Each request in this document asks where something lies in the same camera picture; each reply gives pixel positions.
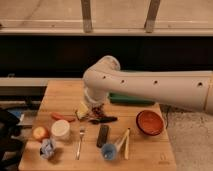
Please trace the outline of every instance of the paper cup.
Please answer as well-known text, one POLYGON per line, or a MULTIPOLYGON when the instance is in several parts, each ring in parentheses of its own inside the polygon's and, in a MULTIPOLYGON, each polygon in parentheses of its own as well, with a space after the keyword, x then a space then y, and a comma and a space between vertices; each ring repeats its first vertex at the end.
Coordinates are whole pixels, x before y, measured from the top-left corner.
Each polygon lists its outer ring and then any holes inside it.
POLYGON ((66 120, 58 120, 51 127, 52 136, 56 140, 67 141, 70 139, 70 124, 66 120))

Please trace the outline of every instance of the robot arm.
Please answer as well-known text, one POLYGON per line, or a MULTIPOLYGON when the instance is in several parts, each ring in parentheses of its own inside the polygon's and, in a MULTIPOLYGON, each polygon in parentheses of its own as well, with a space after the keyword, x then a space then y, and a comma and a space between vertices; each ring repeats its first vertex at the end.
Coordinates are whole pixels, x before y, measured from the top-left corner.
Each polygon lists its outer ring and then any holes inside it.
POLYGON ((213 114, 212 71, 121 72, 117 59, 105 56, 86 70, 83 81, 92 107, 114 92, 213 114))

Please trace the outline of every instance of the metal fork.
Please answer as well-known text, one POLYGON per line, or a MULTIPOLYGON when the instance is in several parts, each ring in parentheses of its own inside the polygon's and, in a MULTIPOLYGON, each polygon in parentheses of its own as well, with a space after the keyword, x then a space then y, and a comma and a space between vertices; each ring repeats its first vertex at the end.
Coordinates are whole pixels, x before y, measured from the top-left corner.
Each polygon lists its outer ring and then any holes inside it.
POLYGON ((85 127, 84 126, 81 126, 80 127, 80 139, 79 139, 79 142, 78 142, 78 150, 77 150, 77 153, 76 153, 76 160, 79 160, 80 158, 80 151, 81 151, 81 142, 82 142, 82 139, 83 139, 83 136, 85 134, 85 127))

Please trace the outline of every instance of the red bowl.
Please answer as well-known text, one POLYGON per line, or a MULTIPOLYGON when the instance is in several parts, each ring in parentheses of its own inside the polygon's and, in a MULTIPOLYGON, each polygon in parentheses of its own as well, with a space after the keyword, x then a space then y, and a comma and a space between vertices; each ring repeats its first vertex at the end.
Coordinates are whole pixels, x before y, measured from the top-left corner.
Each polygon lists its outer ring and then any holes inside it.
POLYGON ((151 110, 141 111, 136 117, 136 124, 147 135, 154 136, 163 131, 163 120, 151 110))

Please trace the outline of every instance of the green sponge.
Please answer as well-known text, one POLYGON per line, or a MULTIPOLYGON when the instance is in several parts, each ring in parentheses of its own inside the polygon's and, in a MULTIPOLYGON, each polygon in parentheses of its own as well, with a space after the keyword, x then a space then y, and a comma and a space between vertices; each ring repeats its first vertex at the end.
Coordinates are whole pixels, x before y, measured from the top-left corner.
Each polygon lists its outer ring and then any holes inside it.
POLYGON ((155 102, 144 100, 142 98, 121 95, 116 93, 110 93, 108 96, 111 103, 125 103, 125 104, 141 104, 141 105, 153 105, 155 102))

